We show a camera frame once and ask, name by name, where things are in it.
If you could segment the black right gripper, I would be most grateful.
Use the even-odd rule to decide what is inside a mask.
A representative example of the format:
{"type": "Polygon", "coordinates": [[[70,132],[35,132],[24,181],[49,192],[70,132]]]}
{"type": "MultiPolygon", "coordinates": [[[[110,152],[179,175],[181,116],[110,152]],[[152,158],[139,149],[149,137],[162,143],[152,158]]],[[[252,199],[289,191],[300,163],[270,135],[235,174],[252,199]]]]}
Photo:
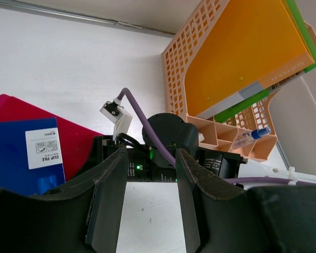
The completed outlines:
{"type": "Polygon", "coordinates": [[[128,163],[129,153],[124,144],[113,141],[110,135],[95,136],[87,160],[73,178],[84,175],[102,179],[116,172],[117,179],[127,179],[128,163]]]}

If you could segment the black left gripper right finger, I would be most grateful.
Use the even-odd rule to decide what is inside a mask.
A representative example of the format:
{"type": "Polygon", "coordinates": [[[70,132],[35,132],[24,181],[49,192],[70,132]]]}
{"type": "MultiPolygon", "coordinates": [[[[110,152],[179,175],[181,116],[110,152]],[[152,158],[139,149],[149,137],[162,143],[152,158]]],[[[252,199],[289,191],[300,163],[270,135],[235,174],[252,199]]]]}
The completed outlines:
{"type": "Polygon", "coordinates": [[[316,252],[316,184],[238,188],[176,152],[187,252],[316,252]]]}

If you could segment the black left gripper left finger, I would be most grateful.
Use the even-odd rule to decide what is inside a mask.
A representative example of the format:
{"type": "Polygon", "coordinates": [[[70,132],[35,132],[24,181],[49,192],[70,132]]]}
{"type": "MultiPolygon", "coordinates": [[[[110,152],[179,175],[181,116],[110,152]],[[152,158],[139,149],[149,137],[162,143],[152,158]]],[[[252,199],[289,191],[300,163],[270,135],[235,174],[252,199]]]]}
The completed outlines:
{"type": "Polygon", "coordinates": [[[0,189],[0,252],[115,252],[128,161],[119,149],[41,195],[0,189]]]}

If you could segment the red folder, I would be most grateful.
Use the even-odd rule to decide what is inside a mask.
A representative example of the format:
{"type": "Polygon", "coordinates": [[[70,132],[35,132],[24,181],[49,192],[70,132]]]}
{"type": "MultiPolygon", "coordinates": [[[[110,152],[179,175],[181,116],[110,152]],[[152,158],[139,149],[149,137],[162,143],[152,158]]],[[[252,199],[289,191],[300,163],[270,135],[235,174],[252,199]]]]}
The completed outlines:
{"type": "Polygon", "coordinates": [[[93,138],[101,135],[16,97],[0,95],[0,122],[56,118],[65,179],[70,180],[86,162],[93,138]]]}

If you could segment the blue folder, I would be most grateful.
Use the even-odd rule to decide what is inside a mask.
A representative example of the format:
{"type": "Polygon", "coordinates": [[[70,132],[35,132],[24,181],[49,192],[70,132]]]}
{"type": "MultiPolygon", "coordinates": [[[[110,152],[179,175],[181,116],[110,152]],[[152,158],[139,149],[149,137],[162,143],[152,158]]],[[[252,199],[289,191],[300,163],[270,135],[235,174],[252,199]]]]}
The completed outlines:
{"type": "Polygon", "coordinates": [[[65,181],[55,118],[0,122],[0,188],[29,196],[65,181]]]}

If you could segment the white grey eraser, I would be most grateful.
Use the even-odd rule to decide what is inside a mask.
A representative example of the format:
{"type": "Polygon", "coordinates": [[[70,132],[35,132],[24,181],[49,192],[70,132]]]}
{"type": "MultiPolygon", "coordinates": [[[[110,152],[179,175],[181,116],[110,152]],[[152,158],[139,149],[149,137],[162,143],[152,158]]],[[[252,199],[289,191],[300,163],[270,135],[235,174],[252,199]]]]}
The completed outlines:
{"type": "Polygon", "coordinates": [[[205,137],[202,133],[199,133],[198,140],[199,140],[199,142],[203,142],[205,140],[205,137]]]}

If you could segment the blue capped pen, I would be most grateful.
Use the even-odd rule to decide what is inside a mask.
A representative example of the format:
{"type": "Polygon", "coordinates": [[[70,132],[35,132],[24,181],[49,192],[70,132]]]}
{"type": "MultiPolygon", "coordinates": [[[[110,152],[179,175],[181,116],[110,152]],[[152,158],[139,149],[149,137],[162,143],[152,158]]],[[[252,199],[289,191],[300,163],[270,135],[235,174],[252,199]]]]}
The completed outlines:
{"type": "Polygon", "coordinates": [[[231,149],[236,150],[247,146],[249,144],[253,144],[256,140],[262,138],[271,133],[271,129],[269,127],[265,127],[262,129],[256,129],[251,132],[244,132],[238,135],[233,142],[231,149]]]}

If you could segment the peach plastic desk organizer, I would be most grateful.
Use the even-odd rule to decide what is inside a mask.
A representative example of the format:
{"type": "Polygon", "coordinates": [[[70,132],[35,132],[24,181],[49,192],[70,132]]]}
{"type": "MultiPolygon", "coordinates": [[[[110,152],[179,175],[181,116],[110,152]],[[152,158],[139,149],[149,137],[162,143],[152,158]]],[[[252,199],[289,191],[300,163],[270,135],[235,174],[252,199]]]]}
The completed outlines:
{"type": "Polygon", "coordinates": [[[204,1],[201,1],[188,18],[183,27],[176,33],[162,53],[163,75],[165,83],[166,110],[180,116],[188,123],[194,124],[205,140],[200,146],[210,150],[235,152],[245,157],[265,161],[277,143],[277,135],[269,112],[271,99],[259,101],[223,123],[216,122],[212,117],[203,119],[191,116],[187,112],[185,94],[185,76],[190,65],[190,56],[196,53],[193,48],[192,35],[187,34],[188,28],[199,12],[204,1]],[[271,133],[242,148],[232,150],[236,137],[244,132],[269,127],[271,133]]]}

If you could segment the green clip file folder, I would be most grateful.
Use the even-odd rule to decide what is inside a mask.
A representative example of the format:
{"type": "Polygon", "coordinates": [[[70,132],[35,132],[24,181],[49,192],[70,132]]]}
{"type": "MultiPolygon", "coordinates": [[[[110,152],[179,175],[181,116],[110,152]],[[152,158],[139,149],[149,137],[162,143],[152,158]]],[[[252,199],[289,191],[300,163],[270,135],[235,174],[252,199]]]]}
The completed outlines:
{"type": "Polygon", "coordinates": [[[313,58],[313,63],[309,64],[306,68],[300,71],[295,71],[294,74],[286,78],[280,78],[278,82],[268,87],[267,89],[264,89],[246,99],[243,99],[241,102],[214,115],[213,118],[216,122],[225,122],[229,118],[234,117],[236,114],[247,109],[253,104],[268,98],[271,94],[277,92],[280,88],[282,88],[285,84],[289,83],[293,79],[306,74],[316,68],[316,36],[314,34],[314,30],[309,24],[304,22],[295,1],[283,1],[282,3],[286,8],[287,13],[298,34],[300,35],[300,39],[302,40],[303,45],[307,49],[310,56],[313,58]]]}

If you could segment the orange folder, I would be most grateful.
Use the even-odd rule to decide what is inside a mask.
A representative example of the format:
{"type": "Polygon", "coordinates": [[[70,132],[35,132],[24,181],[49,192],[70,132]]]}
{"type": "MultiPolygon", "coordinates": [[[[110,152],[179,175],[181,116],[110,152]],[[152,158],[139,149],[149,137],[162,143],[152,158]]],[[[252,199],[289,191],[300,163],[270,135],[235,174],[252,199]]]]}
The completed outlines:
{"type": "Polygon", "coordinates": [[[210,118],[313,63],[282,2],[203,2],[187,30],[189,115],[210,118]]]}

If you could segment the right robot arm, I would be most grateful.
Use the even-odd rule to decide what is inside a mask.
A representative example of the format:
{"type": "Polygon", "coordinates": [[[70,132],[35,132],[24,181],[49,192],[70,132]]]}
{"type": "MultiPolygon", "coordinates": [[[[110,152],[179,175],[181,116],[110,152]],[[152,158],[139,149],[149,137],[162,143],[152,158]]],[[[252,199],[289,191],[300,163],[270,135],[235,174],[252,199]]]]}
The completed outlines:
{"type": "MultiPolygon", "coordinates": [[[[237,153],[209,150],[199,146],[198,129],[170,113],[159,113],[148,119],[155,134],[167,151],[174,157],[177,149],[183,149],[201,166],[223,179],[236,178],[239,167],[246,159],[237,153]]],[[[87,161],[77,176],[95,167],[119,148],[126,148],[129,165],[129,182],[176,182],[176,169],[165,159],[146,130],[142,130],[144,144],[133,137],[120,133],[113,139],[110,135],[93,138],[87,161]]]]}

